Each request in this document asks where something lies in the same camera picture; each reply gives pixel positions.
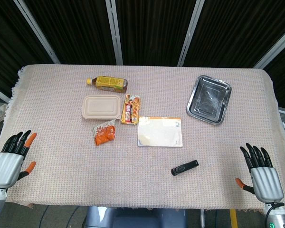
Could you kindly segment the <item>white partition post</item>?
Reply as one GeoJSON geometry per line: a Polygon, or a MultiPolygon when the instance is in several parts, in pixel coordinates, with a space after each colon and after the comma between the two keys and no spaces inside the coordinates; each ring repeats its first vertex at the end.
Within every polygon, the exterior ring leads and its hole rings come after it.
{"type": "Polygon", "coordinates": [[[42,29],[40,28],[39,24],[35,20],[34,16],[30,12],[29,8],[27,7],[24,0],[13,0],[19,11],[21,12],[22,16],[34,32],[35,36],[41,43],[42,47],[45,49],[51,60],[54,64],[61,64],[60,60],[58,59],[54,49],[50,45],[48,39],[46,38],[45,34],[43,33],[42,29]]]}
{"type": "Polygon", "coordinates": [[[185,36],[185,40],[183,42],[183,46],[181,49],[180,57],[177,63],[177,67],[182,67],[184,64],[184,61],[186,59],[187,52],[189,50],[191,41],[193,39],[195,29],[197,26],[197,23],[199,21],[203,6],[204,6],[205,0],[196,0],[195,6],[192,12],[192,16],[190,19],[190,23],[188,25],[187,33],[185,36]]]}
{"type": "Polygon", "coordinates": [[[281,51],[285,49],[285,33],[278,41],[261,57],[261,59],[253,66],[256,69],[264,69],[281,51]]]}
{"type": "Polygon", "coordinates": [[[123,55],[115,0],[105,0],[116,64],[123,65],[123,55]]]}

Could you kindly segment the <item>pink woven tablecloth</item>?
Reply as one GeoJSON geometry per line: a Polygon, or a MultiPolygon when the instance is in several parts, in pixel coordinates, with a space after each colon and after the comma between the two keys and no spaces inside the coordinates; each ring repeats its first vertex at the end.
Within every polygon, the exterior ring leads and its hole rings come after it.
{"type": "Polygon", "coordinates": [[[273,84],[260,69],[151,66],[29,65],[13,88],[0,143],[20,131],[37,133],[24,166],[34,171],[10,190],[8,201],[22,205],[262,209],[241,190],[251,179],[240,146],[264,147],[285,194],[285,132],[273,84]],[[124,77],[128,92],[142,99],[143,116],[180,117],[182,148],[139,147],[137,126],[116,125],[115,139],[96,146],[97,121],[82,117],[87,95],[102,91],[85,80],[98,75],[124,77]],[[198,76],[231,84],[225,119],[211,125],[186,112],[198,76]],[[197,160],[199,166],[171,174],[197,160]]]}

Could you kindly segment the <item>yellow snack box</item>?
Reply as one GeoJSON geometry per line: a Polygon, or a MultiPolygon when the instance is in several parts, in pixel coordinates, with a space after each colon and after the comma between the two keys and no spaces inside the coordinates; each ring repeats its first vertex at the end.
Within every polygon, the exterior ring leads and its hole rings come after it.
{"type": "Polygon", "coordinates": [[[123,104],[121,123],[128,125],[137,125],[139,121],[140,106],[141,98],[139,95],[127,94],[125,96],[123,104]]]}

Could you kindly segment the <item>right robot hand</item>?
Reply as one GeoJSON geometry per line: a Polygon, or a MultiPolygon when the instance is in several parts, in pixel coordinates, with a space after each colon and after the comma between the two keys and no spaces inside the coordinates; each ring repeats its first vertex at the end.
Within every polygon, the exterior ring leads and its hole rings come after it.
{"type": "Polygon", "coordinates": [[[267,150],[246,144],[240,147],[250,173],[252,186],[235,178],[237,185],[256,196],[262,203],[278,203],[284,198],[282,185],[267,150]]]}

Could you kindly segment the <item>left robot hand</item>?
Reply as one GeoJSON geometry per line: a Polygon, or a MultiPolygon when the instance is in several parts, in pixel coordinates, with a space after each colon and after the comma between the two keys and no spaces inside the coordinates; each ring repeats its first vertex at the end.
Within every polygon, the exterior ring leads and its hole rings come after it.
{"type": "Polygon", "coordinates": [[[36,166],[36,162],[22,171],[23,162],[37,134],[19,132],[11,136],[4,144],[0,152],[0,189],[8,189],[17,181],[31,174],[36,166]]]}

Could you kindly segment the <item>white notebook with orange edge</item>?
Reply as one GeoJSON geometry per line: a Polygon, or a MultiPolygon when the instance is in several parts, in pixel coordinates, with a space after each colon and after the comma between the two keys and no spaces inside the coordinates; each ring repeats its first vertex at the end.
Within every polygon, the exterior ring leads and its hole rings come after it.
{"type": "Polygon", "coordinates": [[[140,147],[183,147],[181,118],[139,117],[137,144],[140,147]]]}

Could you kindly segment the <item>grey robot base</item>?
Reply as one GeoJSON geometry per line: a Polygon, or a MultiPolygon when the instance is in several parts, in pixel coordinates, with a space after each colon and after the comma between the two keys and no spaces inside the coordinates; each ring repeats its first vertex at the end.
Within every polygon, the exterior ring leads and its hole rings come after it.
{"type": "Polygon", "coordinates": [[[88,207],[82,228],[188,228],[185,209],[88,207]]]}

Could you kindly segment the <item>tea bottle with yellow label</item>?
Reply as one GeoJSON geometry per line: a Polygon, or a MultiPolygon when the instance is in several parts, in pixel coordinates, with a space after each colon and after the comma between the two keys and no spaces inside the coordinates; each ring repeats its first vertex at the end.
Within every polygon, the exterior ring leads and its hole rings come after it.
{"type": "Polygon", "coordinates": [[[98,76],[94,79],[88,78],[86,84],[95,86],[100,90],[118,93],[126,93],[128,87],[128,81],[126,79],[109,76],[98,76]]]}

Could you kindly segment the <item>stainless steel tray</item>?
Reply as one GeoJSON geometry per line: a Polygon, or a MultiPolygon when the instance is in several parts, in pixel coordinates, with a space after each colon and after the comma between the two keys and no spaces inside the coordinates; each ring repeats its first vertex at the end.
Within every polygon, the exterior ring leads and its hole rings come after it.
{"type": "Polygon", "coordinates": [[[195,82],[186,111],[199,120],[220,125],[224,121],[231,92],[229,83],[201,75],[195,82]]]}

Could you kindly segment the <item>orange snack bag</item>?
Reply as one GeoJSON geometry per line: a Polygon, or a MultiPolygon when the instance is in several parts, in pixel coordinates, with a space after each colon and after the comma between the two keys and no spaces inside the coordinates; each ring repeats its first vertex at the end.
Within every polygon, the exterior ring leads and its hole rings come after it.
{"type": "Polygon", "coordinates": [[[115,120],[101,123],[92,128],[96,146],[115,139],[115,120]]]}

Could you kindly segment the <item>beige lidded lunch box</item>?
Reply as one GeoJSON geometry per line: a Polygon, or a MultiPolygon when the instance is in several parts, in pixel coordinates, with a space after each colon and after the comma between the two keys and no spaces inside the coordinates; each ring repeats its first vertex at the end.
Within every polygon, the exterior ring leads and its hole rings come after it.
{"type": "Polygon", "coordinates": [[[82,117],[87,120],[113,120],[121,117],[117,95],[88,95],[83,100],[82,117]]]}

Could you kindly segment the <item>black stapler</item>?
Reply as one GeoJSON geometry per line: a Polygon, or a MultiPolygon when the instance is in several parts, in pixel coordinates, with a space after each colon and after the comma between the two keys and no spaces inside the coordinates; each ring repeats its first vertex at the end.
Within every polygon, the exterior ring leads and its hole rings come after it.
{"type": "Polygon", "coordinates": [[[183,173],[185,171],[191,170],[191,169],[193,169],[193,168],[195,168],[197,166],[199,166],[199,163],[198,163],[197,160],[194,160],[194,161],[182,164],[180,166],[177,166],[177,167],[171,169],[171,174],[173,176],[176,176],[176,175],[178,175],[180,173],[183,173]]]}

